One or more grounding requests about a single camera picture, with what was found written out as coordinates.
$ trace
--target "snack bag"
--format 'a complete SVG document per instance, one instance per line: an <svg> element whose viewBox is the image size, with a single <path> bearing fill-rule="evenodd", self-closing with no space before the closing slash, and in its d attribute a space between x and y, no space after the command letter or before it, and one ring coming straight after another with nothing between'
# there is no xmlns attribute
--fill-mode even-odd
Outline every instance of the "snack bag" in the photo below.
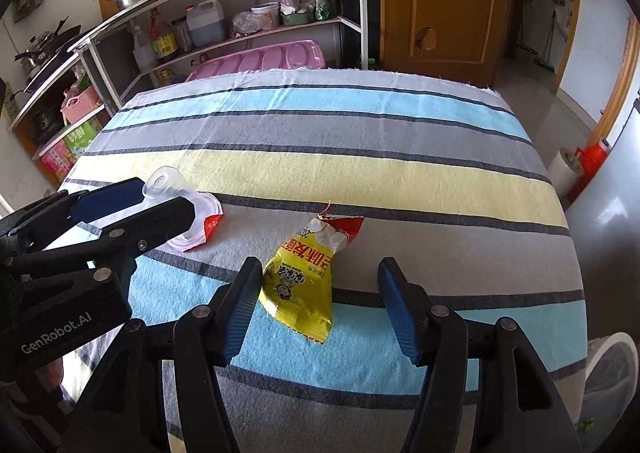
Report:
<svg viewBox="0 0 640 453"><path fill-rule="evenodd" d="M324 343L332 325L331 261L364 218L319 214L283 243L264 268L260 303L287 327Z"/></svg>

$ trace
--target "light blue stripe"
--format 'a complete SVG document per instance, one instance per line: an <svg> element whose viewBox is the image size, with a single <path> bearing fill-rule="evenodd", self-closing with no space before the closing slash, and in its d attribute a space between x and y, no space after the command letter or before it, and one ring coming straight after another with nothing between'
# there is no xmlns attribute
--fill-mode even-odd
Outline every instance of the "light blue stripe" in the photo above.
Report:
<svg viewBox="0 0 640 453"><path fill-rule="evenodd" d="M174 99L139 110L122 110L111 120L105 133L122 126L170 119L176 116L206 115L214 112L269 110L309 110L317 112L360 112L404 115L462 122L483 129L529 140L517 119L507 112L493 110L463 99L406 94L377 90L343 88L280 88L224 92L194 99Z"/></svg>
<svg viewBox="0 0 640 453"><path fill-rule="evenodd" d="M74 228L55 244L93 239ZM221 282L142 256L131 278L129 302L135 317L147 324L178 319L196 305L208 303ZM334 328L324 345L288 329L258 303L240 354L232 364L252 372L318 388L358 393L416 395L424 369L404 357L380 308L334 304ZM584 301L534 307L465 310L466 319L493 324L514 318L548 371L587 355ZM478 389L478 361L468 364L466 389Z"/></svg>

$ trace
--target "red thermos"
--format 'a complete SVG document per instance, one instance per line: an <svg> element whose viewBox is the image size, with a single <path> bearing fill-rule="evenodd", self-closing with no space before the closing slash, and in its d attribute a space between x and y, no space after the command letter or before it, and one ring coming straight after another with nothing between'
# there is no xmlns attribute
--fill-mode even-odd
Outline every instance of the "red thermos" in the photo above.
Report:
<svg viewBox="0 0 640 453"><path fill-rule="evenodd" d="M574 187L571 188L569 194L566 196L567 200L571 203L575 202L582 190L587 187L587 184L591 181L596 174L600 166L604 163L607 155L609 154L609 143L601 138L596 144L588 146L586 149L577 148L575 155L580 160L582 167L584 168L584 175L578 178Z"/></svg>

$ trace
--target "pink basket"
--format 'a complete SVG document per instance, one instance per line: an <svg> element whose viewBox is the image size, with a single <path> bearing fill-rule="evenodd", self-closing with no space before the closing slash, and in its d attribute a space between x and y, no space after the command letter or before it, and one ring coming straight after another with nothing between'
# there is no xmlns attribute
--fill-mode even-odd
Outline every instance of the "pink basket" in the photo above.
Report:
<svg viewBox="0 0 640 453"><path fill-rule="evenodd" d="M60 110L62 115L71 123L78 122L88 113L93 112L98 107L98 93L93 85L89 86L82 94L71 97L66 102L64 108Z"/></svg>

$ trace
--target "striped cloth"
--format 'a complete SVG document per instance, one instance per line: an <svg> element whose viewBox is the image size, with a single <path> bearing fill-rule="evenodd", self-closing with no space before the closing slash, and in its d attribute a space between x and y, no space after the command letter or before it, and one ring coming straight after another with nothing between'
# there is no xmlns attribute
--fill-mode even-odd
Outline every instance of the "striped cloth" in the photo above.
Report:
<svg viewBox="0 0 640 453"><path fill-rule="evenodd" d="M218 378L243 452L399 451L424 378L404 357L377 294L380 259L476 321L513 317L577 420L586 314L564 214L544 166L507 104L490 90L359 70L270 70L137 95L63 184L92 189L176 166L219 198L213 239L188 253L138 259L134 316L177 319L231 281L246 256L266 263L327 202L365 216L332 263L334 327L324 345L258 304L239 356ZM95 238L127 210L58 244ZM65 357L77 397L115 331ZM164 364L174 451L184 448ZM478 397L469 361L459 451Z"/></svg>

